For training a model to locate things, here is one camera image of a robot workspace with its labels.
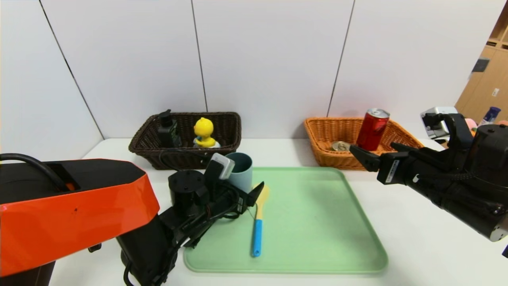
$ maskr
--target green tray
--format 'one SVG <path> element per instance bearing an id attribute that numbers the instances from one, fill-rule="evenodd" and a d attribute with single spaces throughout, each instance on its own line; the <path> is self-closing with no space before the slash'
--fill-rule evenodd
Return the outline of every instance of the green tray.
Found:
<path id="1" fill-rule="evenodd" d="M 346 274 L 385 268 L 385 249 L 339 170 L 254 168 L 253 182 L 260 181 L 270 187 L 261 256 L 250 255 L 254 219 L 247 211 L 236 220 L 217 221 L 195 249 L 187 248 L 189 269 Z"/>

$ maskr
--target small can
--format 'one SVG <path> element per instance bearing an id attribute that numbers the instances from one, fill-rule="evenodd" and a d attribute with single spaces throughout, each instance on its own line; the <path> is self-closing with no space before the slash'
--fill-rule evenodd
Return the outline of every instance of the small can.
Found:
<path id="1" fill-rule="evenodd" d="M 349 151 L 351 145 L 344 141 L 335 141 L 332 143 L 333 151 Z"/>
<path id="2" fill-rule="evenodd" d="M 390 114 L 380 108 L 371 108 L 365 113 L 356 145 L 368 151 L 375 151 L 381 142 Z"/>
<path id="3" fill-rule="evenodd" d="M 487 113 L 483 117 L 482 121 L 480 121 L 480 124 L 478 124 L 478 127 L 480 127 L 482 125 L 487 125 L 487 124 L 494 124 L 499 112 L 501 112 L 501 108 L 491 106 L 489 108 L 489 111 L 487 111 Z"/>

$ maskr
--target orange wicker basket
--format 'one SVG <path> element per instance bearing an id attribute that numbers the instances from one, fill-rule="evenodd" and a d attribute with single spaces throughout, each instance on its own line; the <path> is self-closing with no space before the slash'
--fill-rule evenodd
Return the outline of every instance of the orange wicker basket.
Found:
<path id="1" fill-rule="evenodd" d="M 355 144 L 363 118 L 307 118 L 305 129 L 310 138 L 314 157 L 320 166 L 335 167 L 346 170 L 365 170 L 360 162 L 349 151 L 332 151 L 334 141 Z M 388 121 L 379 147 L 373 153 L 381 155 L 395 152 L 391 142 L 398 142 L 414 148 L 423 145 L 409 132 L 394 121 Z"/>

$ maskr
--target metal can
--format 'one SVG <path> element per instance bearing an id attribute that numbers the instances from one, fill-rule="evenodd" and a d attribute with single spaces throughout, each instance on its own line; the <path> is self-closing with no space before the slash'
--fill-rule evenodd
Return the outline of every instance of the metal can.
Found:
<path id="1" fill-rule="evenodd" d="M 333 151 L 349 151 L 350 144 L 344 141 L 335 141 L 332 143 Z"/>
<path id="2" fill-rule="evenodd" d="M 381 142 L 390 114 L 380 108 L 371 108 L 365 113 L 356 145 L 368 151 L 375 151 Z"/>

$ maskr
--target white wall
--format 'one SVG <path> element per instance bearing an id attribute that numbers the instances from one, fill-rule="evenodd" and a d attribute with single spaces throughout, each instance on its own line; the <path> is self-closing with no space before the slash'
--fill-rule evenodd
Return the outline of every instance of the white wall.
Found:
<path id="1" fill-rule="evenodd" d="M 152 114 L 206 111 L 190 0 L 42 0 L 104 137 Z"/>
<path id="2" fill-rule="evenodd" d="M 353 0 L 194 0 L 208 111 L 247 138 L 305 137 L 325 117 Z"/>
<path id="3" fill-rule="evenodd" d="M 102 137 L 39 2 L 1 5 L 1 152 L 40 160 L 81 158 Z"/>
<path id="4" fill-rule="evenodd" d="M 392 114 L 418 138 L 420 112 L 453 106 L 505 0 L 356 0 L 329 116 Z"/>
<path id="5" fill-rule="evenodd" d="M 504 0 L 42 0 L 105 137 L 151 114 L 237 111 L 244 137 L 380 107 L 416 137 L 454 105 Z"/>

